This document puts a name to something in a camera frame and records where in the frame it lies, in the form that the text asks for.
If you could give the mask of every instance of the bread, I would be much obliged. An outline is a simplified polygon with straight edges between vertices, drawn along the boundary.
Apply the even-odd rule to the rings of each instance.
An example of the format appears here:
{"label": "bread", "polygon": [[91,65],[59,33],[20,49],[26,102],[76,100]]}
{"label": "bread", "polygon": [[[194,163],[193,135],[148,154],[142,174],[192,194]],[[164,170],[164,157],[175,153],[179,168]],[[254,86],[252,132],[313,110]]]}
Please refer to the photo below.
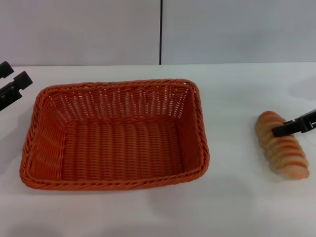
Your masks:
{"label": "bread", "polygon": [[262,113],[257,120],[255,131],[259,144],[265,150],[271,167],[279,174],[292,179],[308,178],[309,163],[294,135],[274,137],[272,129],[283,125],[285,119],[272,111]]}

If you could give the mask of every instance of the wicker basket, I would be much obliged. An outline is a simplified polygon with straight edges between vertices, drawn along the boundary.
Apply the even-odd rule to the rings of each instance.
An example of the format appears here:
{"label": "wicker basket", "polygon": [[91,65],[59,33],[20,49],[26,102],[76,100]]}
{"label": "wicker basket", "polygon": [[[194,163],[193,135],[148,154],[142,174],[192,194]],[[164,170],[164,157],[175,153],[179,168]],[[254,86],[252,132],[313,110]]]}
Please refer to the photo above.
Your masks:
{"label": "wicker basket", "polygon": [[20,177],[35,189],[129,190],[189,182],[208,164],[194,83],[87,82],[39,93]]}

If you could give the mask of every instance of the table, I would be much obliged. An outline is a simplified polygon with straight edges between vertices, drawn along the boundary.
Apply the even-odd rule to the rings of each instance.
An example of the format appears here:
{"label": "table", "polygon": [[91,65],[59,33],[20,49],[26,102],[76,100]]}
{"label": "table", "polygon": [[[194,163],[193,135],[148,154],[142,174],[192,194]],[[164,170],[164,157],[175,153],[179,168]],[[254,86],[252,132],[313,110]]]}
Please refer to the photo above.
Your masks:
{"label": "table", "polygon": [[[16,67],[33,84],[0,112],[0,236],[310,237],[316,233],[316,131],[298,133],[311,175],[284,181],[258,147],[254,123],[265,110],[287,120],[316,108],[316,63],[172,66]],[[84,81],[186,78],[200,89],[211,154],[190,183],[122,192],[26,187],[22,146],[36,95]],[[12,79],[0,80],[0,86]]]}

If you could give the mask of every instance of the white wall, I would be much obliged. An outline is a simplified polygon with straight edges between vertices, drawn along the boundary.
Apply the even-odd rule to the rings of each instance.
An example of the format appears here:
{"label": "white wall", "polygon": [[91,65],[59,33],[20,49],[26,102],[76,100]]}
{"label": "white wall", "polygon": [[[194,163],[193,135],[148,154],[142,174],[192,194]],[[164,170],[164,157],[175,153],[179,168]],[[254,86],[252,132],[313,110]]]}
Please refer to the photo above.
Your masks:
{"label": "white wall", "polygon": [[316,61],[315,0],[165,0],[162,63]]}
{"label": "white wall", "polygon": [[159,0],[0,0],[0,61],[159,63]]}

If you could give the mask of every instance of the rectangular basket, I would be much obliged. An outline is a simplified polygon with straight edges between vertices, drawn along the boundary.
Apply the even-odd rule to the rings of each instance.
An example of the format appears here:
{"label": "rectangular basket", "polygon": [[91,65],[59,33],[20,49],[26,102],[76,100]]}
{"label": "rectangular basket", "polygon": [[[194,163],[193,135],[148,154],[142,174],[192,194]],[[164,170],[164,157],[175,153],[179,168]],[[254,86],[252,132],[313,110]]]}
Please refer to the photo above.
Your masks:
{"label": "rectangular basket", "polygon": [[194,83],[87,82],[39,93],[20,177],[34,189],[129,190],[189,182],[208,164]]}

